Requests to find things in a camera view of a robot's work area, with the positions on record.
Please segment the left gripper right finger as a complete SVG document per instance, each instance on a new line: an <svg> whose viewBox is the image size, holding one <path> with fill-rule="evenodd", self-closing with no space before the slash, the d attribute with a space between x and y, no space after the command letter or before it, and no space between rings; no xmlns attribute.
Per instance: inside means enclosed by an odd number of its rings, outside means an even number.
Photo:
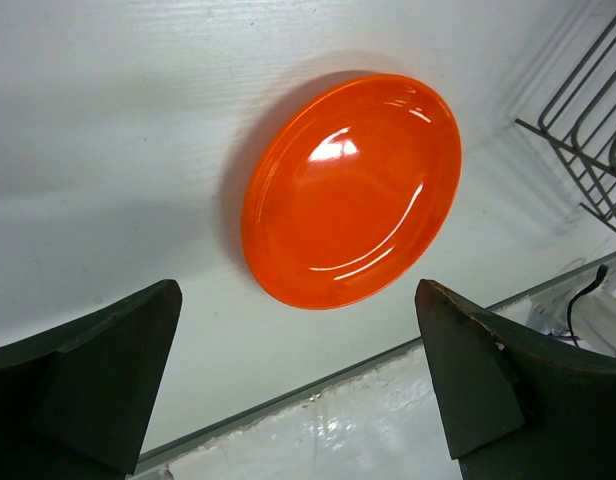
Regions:
<svg viewBox="0 0 616 480"><path fill-rule="evenodd" d="M449 454L465 479L616 479L616 359L432 280L415 306Z"/></svg>

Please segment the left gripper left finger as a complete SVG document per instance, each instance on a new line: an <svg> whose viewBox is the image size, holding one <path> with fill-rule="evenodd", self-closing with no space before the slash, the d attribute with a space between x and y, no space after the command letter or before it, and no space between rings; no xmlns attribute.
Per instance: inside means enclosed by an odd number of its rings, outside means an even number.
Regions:
<svg viewBox="0 0 616 480"><path fill-rule="evenodd" d="M0 479L133 474L181 307L161 280L0 347Z"/></svg>

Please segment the orange plate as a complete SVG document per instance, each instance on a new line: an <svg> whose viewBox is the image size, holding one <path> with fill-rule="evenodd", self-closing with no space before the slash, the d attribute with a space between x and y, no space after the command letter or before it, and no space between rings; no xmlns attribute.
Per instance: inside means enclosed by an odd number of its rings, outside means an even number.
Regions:
<svg viewBox="0 0 616 480"><path fill-rule="evenodd" d="M342 82L301 107L250 177L241 245L257 284L292 307L364 300L435 240L459 187L458 123L403 75Z"/></svg>

